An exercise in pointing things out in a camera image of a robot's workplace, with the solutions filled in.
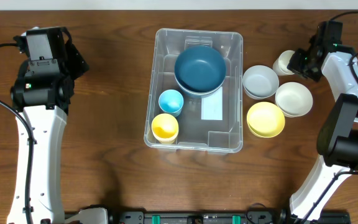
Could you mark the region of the cream cup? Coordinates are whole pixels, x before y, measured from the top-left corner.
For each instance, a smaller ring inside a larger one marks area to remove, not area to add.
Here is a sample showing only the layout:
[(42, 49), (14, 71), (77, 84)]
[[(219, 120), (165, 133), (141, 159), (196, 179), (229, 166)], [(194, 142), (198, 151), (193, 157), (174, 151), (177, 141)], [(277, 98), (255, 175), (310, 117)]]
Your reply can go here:
[(294, 74), (292, 71), (287, 69), (289, 61), (294, 53), (295, 52), (293, 50), (286, 50), (280, 54), (278, 59), (276, 59), (272, 69), (278, 76), (286, 76), (286, 75)]

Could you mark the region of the white small bowl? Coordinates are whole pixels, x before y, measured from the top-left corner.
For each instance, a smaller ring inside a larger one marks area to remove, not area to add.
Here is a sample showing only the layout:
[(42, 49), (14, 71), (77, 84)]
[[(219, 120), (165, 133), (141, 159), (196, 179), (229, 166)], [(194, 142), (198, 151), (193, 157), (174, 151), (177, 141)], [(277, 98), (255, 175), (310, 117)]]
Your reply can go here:
[(313, 96), (309, 89), (297, 82), (282, 84), (275, 94), (275, 104), (289, 118), (306, 115), (313, 106)]

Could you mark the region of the grey small bowl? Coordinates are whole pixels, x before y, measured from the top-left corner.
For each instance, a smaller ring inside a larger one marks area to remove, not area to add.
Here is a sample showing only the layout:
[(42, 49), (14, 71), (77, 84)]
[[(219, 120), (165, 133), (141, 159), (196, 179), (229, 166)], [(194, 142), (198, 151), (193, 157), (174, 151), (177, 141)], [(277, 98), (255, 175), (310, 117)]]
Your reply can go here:
[(263, 100), (276, 93), (279, 88), (279, 79), (270, 67), (254, 65), (244, 72), (242, 84), (248, 97)]

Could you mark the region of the yellow small bowl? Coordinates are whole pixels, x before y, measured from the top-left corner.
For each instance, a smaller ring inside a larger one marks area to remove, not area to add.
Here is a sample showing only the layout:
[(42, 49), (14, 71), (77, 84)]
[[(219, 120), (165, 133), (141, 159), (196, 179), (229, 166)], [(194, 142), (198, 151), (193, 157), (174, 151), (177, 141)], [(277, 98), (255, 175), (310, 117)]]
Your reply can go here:
[(285, 127), (285, 116), (281, 109), (269, 102), (259, 102), (251, 106), (246, 121), (250, 131), (260, 138), (273, 138)]

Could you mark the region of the light blue cup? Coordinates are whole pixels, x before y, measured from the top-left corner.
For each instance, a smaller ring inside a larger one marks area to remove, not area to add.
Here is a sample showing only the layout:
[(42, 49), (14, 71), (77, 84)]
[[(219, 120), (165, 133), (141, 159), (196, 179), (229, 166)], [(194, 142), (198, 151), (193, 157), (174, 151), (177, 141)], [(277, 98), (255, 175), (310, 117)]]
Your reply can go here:
[(177, 90), (165, 90), (158, 98), (158, 105), (164, 113), (177, 117), (182, 111), (184, 97)]

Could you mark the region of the dark blue bowl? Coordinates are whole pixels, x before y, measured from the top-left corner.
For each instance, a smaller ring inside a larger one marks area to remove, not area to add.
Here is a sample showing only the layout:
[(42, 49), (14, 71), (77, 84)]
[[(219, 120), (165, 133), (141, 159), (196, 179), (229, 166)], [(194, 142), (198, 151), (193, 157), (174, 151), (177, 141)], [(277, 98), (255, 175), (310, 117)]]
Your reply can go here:
[(206, 92), (195, 92), (195, 91), (191, 91), (191, 90), (188, 90), (186, 89), (179, 81), (178, 79), (175, 79), (177, 85), (180, 87), (180, 89), (186, 93), (187, 95), (193, 97), (193, 98), (205, 98), (207, 96), (210, 96), (212, 94), (214, 94), (220, 87), (223, 86), (223, 83), (222, 82), (218, 87), (216, 87), (215, 89), (211, 90), (211, 91), (206, 91)]
[(219, 88), (226, 77), (223, 56), (205, 45), (190, 47), (176, 59), (175, 78), (183, 88), (195, 93), (207, 93)]

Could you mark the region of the yellow cup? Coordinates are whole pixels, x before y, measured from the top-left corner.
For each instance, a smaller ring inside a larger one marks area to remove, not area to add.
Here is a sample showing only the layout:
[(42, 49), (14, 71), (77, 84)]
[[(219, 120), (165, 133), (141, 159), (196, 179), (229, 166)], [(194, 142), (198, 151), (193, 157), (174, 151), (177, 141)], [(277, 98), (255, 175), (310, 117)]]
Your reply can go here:
[(158, 142), (159, 142), (160, 144), (173, 144), (173, 143), (175, 143), (175, 141), (176, 141), (176, 139), (173, 139), (173, 140), (170, 140), (170, 141), (158, 140)]
[(175, 138), (179, 132), (179, 125), (176, 117), (168, 113), (157, 115), (152, 120), (152, 132), (158, 139), (168, 141), (169, 139)]

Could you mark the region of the pink cup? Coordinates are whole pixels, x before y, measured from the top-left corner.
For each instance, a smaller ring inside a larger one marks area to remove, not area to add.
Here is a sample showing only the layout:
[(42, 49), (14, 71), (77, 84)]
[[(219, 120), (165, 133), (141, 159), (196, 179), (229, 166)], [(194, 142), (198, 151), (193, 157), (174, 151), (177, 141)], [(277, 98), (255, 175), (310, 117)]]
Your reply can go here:
[(170, 140), (173, 140), (173, 139), (177, 139), (178, 132), (176, 132), (176, 133), (175, 133), (172, 137), (170, 137), (170, 138), (162, 138), (162, 137), (156, 135), (155, 133), (153, 133), (153, 135), (154, 135), (154, 137), (155, 137), (156, 140), (170, 141)]

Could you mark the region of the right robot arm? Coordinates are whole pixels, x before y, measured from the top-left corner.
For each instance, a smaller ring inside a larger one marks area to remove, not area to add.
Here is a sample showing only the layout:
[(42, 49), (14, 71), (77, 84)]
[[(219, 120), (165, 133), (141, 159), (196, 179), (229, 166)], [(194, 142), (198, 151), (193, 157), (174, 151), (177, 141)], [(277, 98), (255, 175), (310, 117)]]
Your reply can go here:
[(325, 77), (335, 100), (316, 143), (318, 158), (301, 188), (282, 213), (285, 223), (317, 223), (340, 184), (358, 175), (358, 64), (352, 47), (341, 41), (342, 23), (319, 24), (308, 50), (298, 49), (287, 68), (319, 81)]

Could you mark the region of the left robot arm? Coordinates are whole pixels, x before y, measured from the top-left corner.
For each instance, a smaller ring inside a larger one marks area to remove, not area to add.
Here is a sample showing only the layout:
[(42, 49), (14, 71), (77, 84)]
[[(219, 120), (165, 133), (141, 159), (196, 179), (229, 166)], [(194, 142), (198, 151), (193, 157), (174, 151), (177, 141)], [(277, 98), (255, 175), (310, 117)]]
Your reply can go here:
[(8, 223), (108, 223), (107, 208), (66, 216), (60, 192), (62, 138), (75, 80), (89, 66), (66, 27), (35, 27), (16, 36), (27, 60), (11, 87), (19, 150)]

